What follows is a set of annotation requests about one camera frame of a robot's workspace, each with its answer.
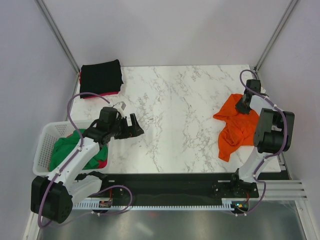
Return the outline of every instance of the white vent strip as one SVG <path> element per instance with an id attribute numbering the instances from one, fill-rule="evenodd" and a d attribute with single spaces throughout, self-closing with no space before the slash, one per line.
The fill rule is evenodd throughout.
<path id="1" fill-rule="evenodd" d="M 74 210 L 121 210 L 126 206 L 99 207 L 98 200 L 83 200 L 73 206 Z M 175 210 L 175 211 L 232 211 L 231 201 L 224 200 L 222 205 L 205 205 L 205 206 L 130 206 L 130 210 Z"/>

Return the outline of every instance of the gray floor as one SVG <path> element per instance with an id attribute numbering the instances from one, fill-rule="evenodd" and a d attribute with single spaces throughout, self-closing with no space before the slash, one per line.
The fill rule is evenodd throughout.
<path id="1" fill-rule="evenodd" d="M 73 211 L 74 218 L 85 211 Z M 263 202 L 251 215 L 218 211 L 137 211 L 87 215 L 41 231 L 38 240 L 305 240 L 294 202 Z"/>

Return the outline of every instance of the white basket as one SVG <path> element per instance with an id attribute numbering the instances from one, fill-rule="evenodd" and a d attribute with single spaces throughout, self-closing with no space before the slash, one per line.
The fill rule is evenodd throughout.
<path id="1" fill-rule="evenodd" d="M 92 120 L 74 121 L 74 123 L 79 129 L 87 129 L 92 123 Z M 50 173 L 48 167 L 54 144 L 59 138 L 65 138 L 72 134 L 74 130 L 74 127 L 69 121 L 52 122 L 44 126 L 33 160 L 33 173 L 35 175 L 46 176 Z M 95 171 L 106 173 L 107 166 L 95 169 Z M 90 173 L 92 171 L 92 169 L 82 170 L 80 174 Z"/>

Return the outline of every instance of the green cloth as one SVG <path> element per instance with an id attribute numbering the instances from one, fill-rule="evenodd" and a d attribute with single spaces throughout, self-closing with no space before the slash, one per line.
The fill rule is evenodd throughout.
<path id="1" fill-rule="evenodd" d="M 80 140 L 80 136 L 77 131 L 69 137 L 61 137 L 56 141 L 51 154 L 51 160 L 49 165 L 49 171 L 53 171 L 64 159 L 71 153 Z M 91 160 L 84 166 L 83 170 L 97 169 L 100 161 L 106 161 L 108 156 L 108 147 L 104 146 Z"/>

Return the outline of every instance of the clothing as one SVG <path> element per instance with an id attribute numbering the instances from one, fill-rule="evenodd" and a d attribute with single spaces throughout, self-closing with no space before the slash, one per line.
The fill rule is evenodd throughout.
<path id="1" fill-rule="evenodd" d="M 64 159 L 71 153 L 80 140 L 77 131 L 68 137 L 61 137 L 54 144 L 51 160 L 49 164 L 49 171 L 53 171 Z M 107 165 L 108 147 L 104 146 L 91 160 L 84 166 L 83 170 L 101 169 Z"/>
<path id="2" fill-rule="evenodd" d="M 249 114 L 237 112 L 236 104 L 242 94 L 231 94 L 214 119 L 225 121 L 225 127 L 218 137 L 219 158 L 229 162 L 231 153 L 240 146 L 253 146 L 254 134 L 259 116 L 251 110 Z"/>
<path id="3" fill-rule="evenodd" d="M 119 60 L 83 65 L 80 72 L 80 93 L 90 92 L 99 95 L 113 95 L 120 92 L 122 81 Z M 93 97 L 81 95 L 80 98 Z"/>

